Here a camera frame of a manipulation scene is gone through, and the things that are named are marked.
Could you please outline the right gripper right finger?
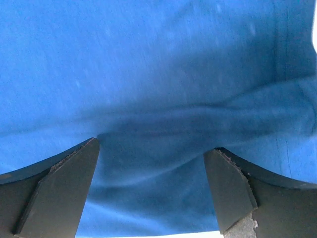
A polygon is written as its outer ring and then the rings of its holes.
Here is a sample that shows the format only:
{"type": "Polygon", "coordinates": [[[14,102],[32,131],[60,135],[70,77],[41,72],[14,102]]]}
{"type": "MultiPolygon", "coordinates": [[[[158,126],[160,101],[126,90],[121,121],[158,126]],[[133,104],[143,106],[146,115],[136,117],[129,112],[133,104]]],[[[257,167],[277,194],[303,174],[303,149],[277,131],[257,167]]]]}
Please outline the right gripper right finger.
{"type": "Polygon", "coordinates": [[[204,154],[225,238],[316,238],[317,185],[273,173],[224,148],[204,154]]]}

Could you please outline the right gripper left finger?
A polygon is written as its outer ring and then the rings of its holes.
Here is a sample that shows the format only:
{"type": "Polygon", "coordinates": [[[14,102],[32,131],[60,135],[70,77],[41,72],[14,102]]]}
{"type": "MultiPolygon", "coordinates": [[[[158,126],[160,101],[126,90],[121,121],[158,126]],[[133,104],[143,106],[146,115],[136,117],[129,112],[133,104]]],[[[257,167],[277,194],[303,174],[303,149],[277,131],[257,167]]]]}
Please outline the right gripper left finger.
{"type": "Polygon", "coordinates": [[[73,238],[99,156],[90,138],[60,154],[0,176],[2,238],[73,238]]]}

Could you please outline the blue t shirt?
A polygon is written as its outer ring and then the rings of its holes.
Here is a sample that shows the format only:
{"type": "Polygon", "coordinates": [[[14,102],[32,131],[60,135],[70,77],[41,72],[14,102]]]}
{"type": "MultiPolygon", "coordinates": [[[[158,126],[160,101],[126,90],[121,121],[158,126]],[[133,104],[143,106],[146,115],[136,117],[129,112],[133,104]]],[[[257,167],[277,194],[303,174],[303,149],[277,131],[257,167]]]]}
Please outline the blue t shirt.
{"type": "Polygon", "coordinates": [[[0,171],[97,137],[80,237],[217,229],[203,154],[317,180],[313,0],[3,0],[0,171]]]}

